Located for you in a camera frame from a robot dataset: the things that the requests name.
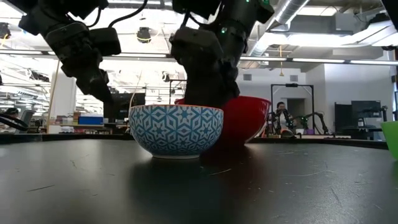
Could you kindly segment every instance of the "bowl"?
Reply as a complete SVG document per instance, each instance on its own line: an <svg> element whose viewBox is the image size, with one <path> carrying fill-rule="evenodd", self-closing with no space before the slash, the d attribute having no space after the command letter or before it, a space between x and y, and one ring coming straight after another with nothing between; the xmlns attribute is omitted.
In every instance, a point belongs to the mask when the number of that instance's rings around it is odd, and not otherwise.
<svg viewBox="0 0 398 224"><path fill-rule="evenodd" d="M154 157L194 159L214 145L223 129L224 112L189 105L145 105L130 110L130 132Z"/></svg>
<svg viewBox="0 0 398 224"><path fill-rule="evenodd" d="M388 150L393 158L398 159L398 121L383 122L381 129L386 138Z"/></svg>
<svg viewBox="0 0 398 224"><path fill-rule="evenodd" d="M177 100L175 104L184 104L184 99ZM240 147L254 138L265 127L270 105L269 100L251 96L229 100L222 107L224 125L217 145Z"/></svg>

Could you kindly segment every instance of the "red bowl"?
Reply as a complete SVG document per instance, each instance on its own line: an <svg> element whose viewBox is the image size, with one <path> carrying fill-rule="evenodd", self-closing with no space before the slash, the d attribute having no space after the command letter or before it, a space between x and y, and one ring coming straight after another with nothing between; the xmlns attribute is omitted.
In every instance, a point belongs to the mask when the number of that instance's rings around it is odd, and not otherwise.
<svg viewBox="0 0 398 224"><path fill-rule="evenodd" d="M184 104L184 99L175 101ZM216 143L222 146L242 146L256 136L264 127L271 105L269 100L239 96L229 100L224 110L223 132Z"/></svg>

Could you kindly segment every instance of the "doorway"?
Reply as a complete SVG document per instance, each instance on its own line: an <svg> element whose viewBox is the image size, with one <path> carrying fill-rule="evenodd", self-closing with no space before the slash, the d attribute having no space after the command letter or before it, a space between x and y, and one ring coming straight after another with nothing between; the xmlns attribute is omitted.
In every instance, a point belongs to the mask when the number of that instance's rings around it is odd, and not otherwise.
<svg viewBox="0 0 398 224"><path fill-rule="evenodd" d="M286 99L286 107L293 117L305 115L305 99ZM296 125L297 128L303 128L300 121Z"/></svg>

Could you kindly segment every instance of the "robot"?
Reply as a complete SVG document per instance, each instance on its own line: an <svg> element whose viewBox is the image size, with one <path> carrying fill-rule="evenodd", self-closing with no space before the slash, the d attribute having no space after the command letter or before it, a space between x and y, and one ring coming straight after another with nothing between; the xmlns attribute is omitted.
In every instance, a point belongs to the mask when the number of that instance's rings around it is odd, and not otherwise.
<svg viewBox="0 0 398 224"><path fill-rule="evenodd" d="M118 34L113 25L139 14L146 6L116 19L108 27L92 29L107 0L8 0L26 13L19 27L41 35L62 62L61 69L75 77L78 88L86 95L111 103L108 74L99 68L103 57L121 53ZM393 0L382 0L387 11L394 10ZM248 37L256 21L265 23L274 13L268 0L173 0L173 10L185 14L181 28L170 38L170 57L187 72L185 103L220 108L239 95L236 84L237 64L248 50ZM98 18L92 26L74 21L68 13L85 19L96 8ZM185 24L191 12L205 19L216 14L210 24L191 29ZM396 17L391 17L396 24Z"/></svg>

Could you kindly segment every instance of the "computer screen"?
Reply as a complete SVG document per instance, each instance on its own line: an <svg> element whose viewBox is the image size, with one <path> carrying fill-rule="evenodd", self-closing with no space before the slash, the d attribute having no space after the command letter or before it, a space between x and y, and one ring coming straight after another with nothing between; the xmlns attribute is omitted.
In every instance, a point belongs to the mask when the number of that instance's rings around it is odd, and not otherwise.
<svg viewBox="0 0 398 224"><path fill-rule="evenodd" d="M376 100L369 101L352 101L353 118L381 118L381 103Z"/></svg>
<svg viewBox="0 0 398 224"><path fill-rule="evenodd" d="M113 104L104 103L104 118L125 119L129 117L129 105L132 93L112 94ZM145 105L145 93L136 93L132 106Z"/></svg>

